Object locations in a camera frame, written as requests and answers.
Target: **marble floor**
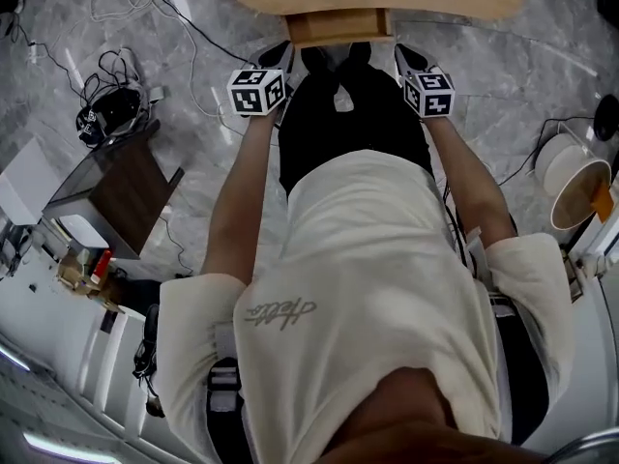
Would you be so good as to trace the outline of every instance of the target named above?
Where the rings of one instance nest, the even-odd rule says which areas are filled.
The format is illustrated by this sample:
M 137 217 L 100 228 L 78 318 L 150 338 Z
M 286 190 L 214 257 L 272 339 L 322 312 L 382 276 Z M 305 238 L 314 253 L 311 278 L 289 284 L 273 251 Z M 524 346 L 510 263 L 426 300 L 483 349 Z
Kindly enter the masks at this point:
M 174 1 L 213 40 L 241 55 L 286 36 L 279 17 L 256 13 L 235 0 Z M 186 249 L 181 259 L 197 270 L 209 217 L 240 143 L 235 131 L 243 131 L 245 122 L 230 115 L 223 100 L 225 83 L 238 62 L 194 36 L 196 98 L 207 113 L 221 102 L 230 130 L 192 101 L 193 45 L 183 25 L 153 6 L 123 18 L 109 15 L 129 5 L 128 0 L 94 0 L 92 8 L 91 0 L 26 0 L 21 24 L 32 40 L 47 43 L 60 63 L 76 70 L 76 83 L 77 73 L 87 77 L 96 70 L 104 51 L 125 46 L 133 50 L 146 84 L 164 87 L 167 98 L 154 108 L 162 128 L 152 149 L 168 176 L 179 164 L 186 175 L 163 216 L 174 240 Z M 93 11 L 109 16 L 95 21 Z M 498 181 L 526 159 L 544 119 L 591 116 L 601 96 L 619 93 L 619 32 L 597 13 L 596 0 L 526 0 L 513 17 L 493 22 L 412 11 L 393 11 L 392 18 L 398 42 L 427 50 L 452 75 L 458 93 L 455 124 Z M 87 153 L 77 139 L 79 103 L 67 76 L 45 58 L 32 65 L 24 40 L 0 41 L 0 57 L 0 169 L 35 136 L 58 175 L 66 177 Z M 393 43 L 375 44 L 371 63 L 392 73 Z M 304 72 L 297 60 L 293 86 Z M 343 92 L 336 105 L 350 107 Z M 584 132 L 586 123 L 575 121 L 573 127 Z M 605 146 L 596 149 L 614 155 Z M 529 171 L 527 167 L 503 186 L 511 211 L 521 233 L 552 231 L 550 201 Z M 435 173 L 443 185 L 439 164 Z M 258 273 L 277 259 L 285 228 L 286 200 L 278 174 L 274 136 Z M 142 259 L 121 266 L 132 276 L 170 278 L 185 271 L 178 264 L 178 251 L 159 220 Z

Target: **strap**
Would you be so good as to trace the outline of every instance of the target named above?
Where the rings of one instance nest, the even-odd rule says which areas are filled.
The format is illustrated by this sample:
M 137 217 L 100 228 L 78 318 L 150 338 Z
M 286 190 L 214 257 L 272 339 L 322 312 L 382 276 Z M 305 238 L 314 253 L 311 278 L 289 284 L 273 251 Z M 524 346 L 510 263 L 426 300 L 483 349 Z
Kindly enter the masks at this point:
M 514 445 L 522 445 L 548 411 L 548 385 L 540 357 L 514 303 L 506 296 L 499 298 L 498 294 L 492 294 L 491 299 L 509 377 L 511 440 Z
M 243 427 L 244 400 L 239 394 L 239 365 L 233 358 L 217 361 L 207 378 L 206 424 L 222 464 L 252 464 Z

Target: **black pants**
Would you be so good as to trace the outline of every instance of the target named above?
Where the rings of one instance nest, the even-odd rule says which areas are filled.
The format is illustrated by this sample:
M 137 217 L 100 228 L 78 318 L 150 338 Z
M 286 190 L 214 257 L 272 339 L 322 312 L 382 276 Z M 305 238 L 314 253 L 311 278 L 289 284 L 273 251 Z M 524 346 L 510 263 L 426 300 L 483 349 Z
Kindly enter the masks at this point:
M 14 11 L 18 3 L 19 0 L 0 0 L 0 14 Z
M 352 111 L 336 111 L 340 84 L 355 105 Z M 365 149 L 412 161 L 432 174 L 419 118 L 392 77 L 349 60 L 336 72 L 310 73 L 281 122 L 280 183 L 286 194 L 321 164 Z

